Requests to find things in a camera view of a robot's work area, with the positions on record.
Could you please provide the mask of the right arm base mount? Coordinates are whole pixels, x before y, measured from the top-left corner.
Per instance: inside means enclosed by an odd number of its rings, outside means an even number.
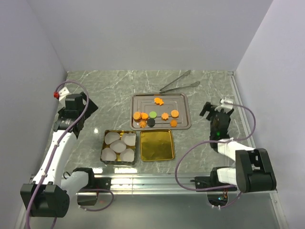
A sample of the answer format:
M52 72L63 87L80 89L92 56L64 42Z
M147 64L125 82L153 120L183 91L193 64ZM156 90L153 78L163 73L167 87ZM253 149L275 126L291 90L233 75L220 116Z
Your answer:
M206 189L208 204L219 209L229 204L229 191L237 191L237 187L220 183L217 177L195 177L190 180L195 184L196 189Z

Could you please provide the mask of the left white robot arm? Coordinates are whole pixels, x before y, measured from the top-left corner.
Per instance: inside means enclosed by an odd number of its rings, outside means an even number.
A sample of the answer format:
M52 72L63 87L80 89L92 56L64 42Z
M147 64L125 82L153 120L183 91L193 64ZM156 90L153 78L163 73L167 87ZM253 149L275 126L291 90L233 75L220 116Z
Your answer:
M97 109L98 106L84 92L65 97L42 166L32 182L22 185L20 190L28 217L62 218L79 190L90 192L95 188L91 168L77 168L65 181L62 181L62 175L86 119Z

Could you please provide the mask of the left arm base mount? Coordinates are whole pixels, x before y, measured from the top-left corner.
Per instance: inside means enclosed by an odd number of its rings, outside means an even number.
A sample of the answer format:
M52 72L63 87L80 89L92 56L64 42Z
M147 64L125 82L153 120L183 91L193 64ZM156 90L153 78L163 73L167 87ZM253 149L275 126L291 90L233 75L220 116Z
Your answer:
M108 194L105 191L93 191L94 189L110 190L111 187L110 177L96 177L93 185L87 185L82 188L77 194L77 203L80 206L94 206L98 201L100 193Z

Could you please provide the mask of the metal tongs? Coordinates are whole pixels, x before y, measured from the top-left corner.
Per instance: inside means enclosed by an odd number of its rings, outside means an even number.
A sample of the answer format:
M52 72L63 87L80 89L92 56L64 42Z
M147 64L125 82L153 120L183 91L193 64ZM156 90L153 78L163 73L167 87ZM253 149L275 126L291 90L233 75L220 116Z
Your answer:
M180 79L182 78L185 78L186 76L190 75L191 74L191 70L187 70L186 72L184 72L183 74L181 74L178 78L176 78L175 80L171 81L170 83L168 83L166 86L164 86L163 88L161 88L159 90L159 93L163 94L163 93L167 93L167 92L172 92L172 91L177 91L177 90L181 90L181 89L187 89L187 88L193 88L193 87L197 87L200 85L200 81L197 81L197 82L194 82L190 85L183 85L183 86L180 86L180 87L175 87L175 88L170 88L168 89L168 87L170 85L172 85L173 83L179 81Z

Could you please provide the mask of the green round cookie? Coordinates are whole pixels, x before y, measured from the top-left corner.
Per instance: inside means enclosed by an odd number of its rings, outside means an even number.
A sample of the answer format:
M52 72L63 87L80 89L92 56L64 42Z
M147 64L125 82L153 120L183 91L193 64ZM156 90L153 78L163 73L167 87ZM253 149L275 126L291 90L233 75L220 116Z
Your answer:
M149 112L149 117L155 119L157 117L157 113L155 111Z

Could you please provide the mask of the round orange cookie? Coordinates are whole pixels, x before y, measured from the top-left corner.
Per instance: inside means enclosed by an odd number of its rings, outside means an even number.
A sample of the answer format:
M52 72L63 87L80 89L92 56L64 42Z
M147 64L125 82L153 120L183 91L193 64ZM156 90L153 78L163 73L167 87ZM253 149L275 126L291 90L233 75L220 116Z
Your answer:
M134 119L135 121L141 120L141 118L142 118L142 113L141 113L141 112L135 112L135 113L133 114L133 119Z

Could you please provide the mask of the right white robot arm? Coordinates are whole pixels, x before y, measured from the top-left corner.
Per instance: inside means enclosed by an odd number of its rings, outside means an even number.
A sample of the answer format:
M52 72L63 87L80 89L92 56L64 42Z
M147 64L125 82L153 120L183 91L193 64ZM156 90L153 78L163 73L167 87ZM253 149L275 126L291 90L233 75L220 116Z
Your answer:
M225 100L218 106L206 102L200 112L200 116L208 113L210 147L235 162L234 167L214 167L210 173L210 186L221 190L231 185L242 193L273 191L277 181L267 150L245 146L228 134L233 106Z

